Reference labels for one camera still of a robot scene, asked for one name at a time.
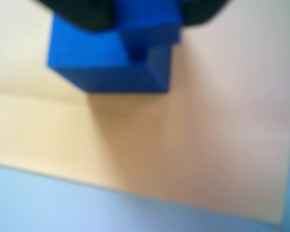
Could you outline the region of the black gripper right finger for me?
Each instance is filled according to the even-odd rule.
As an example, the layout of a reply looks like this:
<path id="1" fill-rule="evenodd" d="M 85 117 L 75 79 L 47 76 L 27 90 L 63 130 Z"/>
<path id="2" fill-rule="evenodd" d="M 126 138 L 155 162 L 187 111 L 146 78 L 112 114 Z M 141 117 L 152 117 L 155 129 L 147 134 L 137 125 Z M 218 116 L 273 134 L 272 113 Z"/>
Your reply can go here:
<path id="1" fill-rule="evenodd" d="M 183 25 L 195 26 L 207 23 L 228 3 L 229 0 L 181 0 Z"/>

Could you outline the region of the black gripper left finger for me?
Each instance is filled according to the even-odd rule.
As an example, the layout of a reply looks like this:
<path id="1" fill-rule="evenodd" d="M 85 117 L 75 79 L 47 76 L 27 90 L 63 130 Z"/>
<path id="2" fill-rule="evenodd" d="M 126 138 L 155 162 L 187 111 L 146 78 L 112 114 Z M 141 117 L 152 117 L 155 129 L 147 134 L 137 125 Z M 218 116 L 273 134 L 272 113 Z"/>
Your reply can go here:
<path id="1" fill-rule="evenodd" d="M 39 3 L 75 26 L 87 31 L 103 31 L 115 25 L 114 0 L 39 0 Z"/>

